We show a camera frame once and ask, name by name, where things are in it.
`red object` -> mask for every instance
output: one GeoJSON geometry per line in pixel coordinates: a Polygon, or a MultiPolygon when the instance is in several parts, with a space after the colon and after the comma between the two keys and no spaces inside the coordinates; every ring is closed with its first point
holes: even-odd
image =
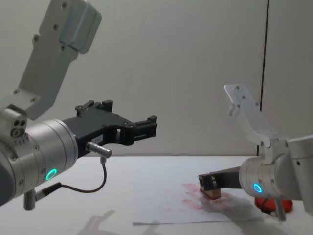
{"type": "MultiPolygon", "coordinates": [[[[274,199],[255,198],[255,205],[262,211],[275,212],[276,206],[274,199]]],[[[291,200],[282,200],[283,208],[286,213],[292,211],[293,202],[291,200]]]]}

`white table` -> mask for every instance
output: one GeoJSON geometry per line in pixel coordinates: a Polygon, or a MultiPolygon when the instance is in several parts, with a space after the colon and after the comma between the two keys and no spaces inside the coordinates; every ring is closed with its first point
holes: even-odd
{"type": "MultiPolygon", "coordinates": [[[[1,235],[308,235],[313,218],[304,212],[302,202],[294,202],[287,221],[267,218],[260,222],[218,222],[133,226],[134,176],[136,163],[146,157],[111,157],[107,162],[108,181],[94,194],[82,194],[62,188],[24,211],[22,197],[0,208],[1,235]]],[[[148,157],[163,161],[168,157],[148,157]]],[[[224,168],[240,165],[247,157],[184,157],[191,161],[224,168]]],[[[185,169],[178,169],[180,174],[185,169]]],[[[99,158],[79,159],[76,165],[43,186],[61,182],[78,188],[93,189],[102,181],[99,158]]]]}

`robotic arm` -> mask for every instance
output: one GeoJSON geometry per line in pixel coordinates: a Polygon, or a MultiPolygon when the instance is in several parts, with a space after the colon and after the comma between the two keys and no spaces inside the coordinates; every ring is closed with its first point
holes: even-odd
{"type": "Polygon", "coordinates": [[[77,106],[76,116],[64,121],[27,125],[53,105],[70,63],[88,52],[100,21],[85,0],[51,0],[19,86],[0,100],[0,206],[24,194],[24,208],[31,210],[47,195],[34,188],[78,158],[96,152],[105,170],[112,152],[103,145],[132,145],[156,135],[156,116],[131,122],[112,113],[111,100],[77,106]]]}
{"type": "Polygon", "coordinates": [[[281,199],[302,200],[313,216],[313,136],[289,140],[268,127],[258,103],[244,85],[224,86],[228,113],[237,118],[248,140],[264,146],[264,157],[247,159],[240,167],[199,175],[203,191],[242,188],[253,197],[272,198],[285,220],[281,199]]]}

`white wall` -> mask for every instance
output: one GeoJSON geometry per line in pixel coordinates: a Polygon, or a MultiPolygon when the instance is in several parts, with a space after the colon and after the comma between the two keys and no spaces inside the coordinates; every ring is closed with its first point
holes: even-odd
{"type": "MultiPolygon", "coordinates": [[[[90,0],[102,22],[91,50],[69,68],[55,106],[40,119],[112,99],[132,121],[158,115],[157,137],[121,155],[254,155],[226,114],[223,85],[260,97],[266,0],[90,0]]],[[[3,0],[0,98],[22,76],[48,0],[3,0]]]]}
{"type": "Polygon", "coordinates": [[[313,133],[313,2],[271,0],[263,112],[289,138],[313,133]]]}

